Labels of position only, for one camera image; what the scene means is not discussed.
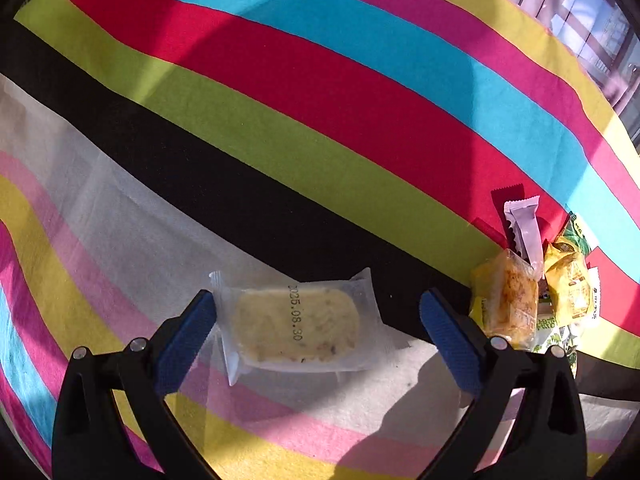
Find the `silver screw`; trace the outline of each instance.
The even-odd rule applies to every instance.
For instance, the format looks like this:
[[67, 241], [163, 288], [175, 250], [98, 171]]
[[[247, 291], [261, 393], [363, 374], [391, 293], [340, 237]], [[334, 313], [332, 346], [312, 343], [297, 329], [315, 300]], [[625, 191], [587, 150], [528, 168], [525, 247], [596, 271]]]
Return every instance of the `silver screw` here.
[[79, 346], [74, 350], [72, 355], [74, 359], [82, 359], [86, 355], [86, 348], [84, 346]]
[[507, 346], [509, 346], [507, 340], [503, 337], [500, 337], [499, 335], [494, 335], [491, 339], [489, 339], [489, 341], [491, 342], [491, 346], [496, 350], [506, 350]]
[[129, 343], [129, 348], [131, 348], [134, 352], [142, 352], [145, 347], [146, 339], [143, 337], [137, 337], [131, 343]]
[[551, 354], [553, 355], [553, 357], [561, 359], [564, 357], [564, 349], [561, 346], [553, 345], [551, 347]]

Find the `blue rubber fingertip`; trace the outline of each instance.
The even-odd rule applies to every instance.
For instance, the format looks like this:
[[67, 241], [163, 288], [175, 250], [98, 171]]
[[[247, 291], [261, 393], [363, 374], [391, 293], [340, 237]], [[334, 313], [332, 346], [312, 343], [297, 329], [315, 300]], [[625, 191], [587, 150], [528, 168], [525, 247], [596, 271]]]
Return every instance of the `blue rubber fingertip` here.
[[481, 361], [458, 324], [431, 292], [420, 298], [420, 320], [461, 390], [478, 396], [482, 390]]
[[216, 318], [216, 304], [213, 295], [207, 291], [158, 357], [154, 384], [158, 396], [164, 397], [180, 389]]

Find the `turquoise stripe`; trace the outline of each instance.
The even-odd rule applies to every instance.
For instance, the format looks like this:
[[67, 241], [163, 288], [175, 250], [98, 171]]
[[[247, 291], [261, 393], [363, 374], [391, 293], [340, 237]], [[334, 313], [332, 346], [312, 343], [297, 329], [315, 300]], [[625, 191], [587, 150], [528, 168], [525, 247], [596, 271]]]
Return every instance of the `turquoise stripe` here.
[[33, 425], [51, 447], [56, 399], [42, 382], [11, 320], [4, 290], [0, 287], [0, 364], [9, 386], [24, 406]]
[[[640, 230], [571, 131], [442, 38], [359, 0], [180, 1], [313, 41], [432, 101], [511, 159], [567, 211], [580, 213], [607, 256], [640, 283]], [[430, 134], [428, 124], [425, 133]]]

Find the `purple snack packet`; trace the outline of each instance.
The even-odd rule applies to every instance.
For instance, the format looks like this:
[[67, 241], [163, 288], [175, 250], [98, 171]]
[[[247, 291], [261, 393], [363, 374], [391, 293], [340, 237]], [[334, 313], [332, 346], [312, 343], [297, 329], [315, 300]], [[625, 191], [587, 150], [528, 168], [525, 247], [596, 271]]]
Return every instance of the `purple snack packet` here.
[[516, 250], [523, 259], [529, 259], [537, 280], [542, 279], [545, 268], [540, 228], [536, 221], [539, 199], [539, 196], [532, 196], [526, 200], [504, 203], [504, 216], [513, 229]]

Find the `green stripe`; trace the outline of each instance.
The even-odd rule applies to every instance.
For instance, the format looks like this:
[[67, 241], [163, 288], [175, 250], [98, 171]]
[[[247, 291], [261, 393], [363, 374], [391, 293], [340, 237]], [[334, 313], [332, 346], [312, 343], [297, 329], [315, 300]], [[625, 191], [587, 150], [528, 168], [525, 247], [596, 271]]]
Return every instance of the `green stripe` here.
[[119, 43], [68, 0], [33, 0], [16, 20], [117, 94], [460, 283], [499, 250], [387, 170], [240, 92]]

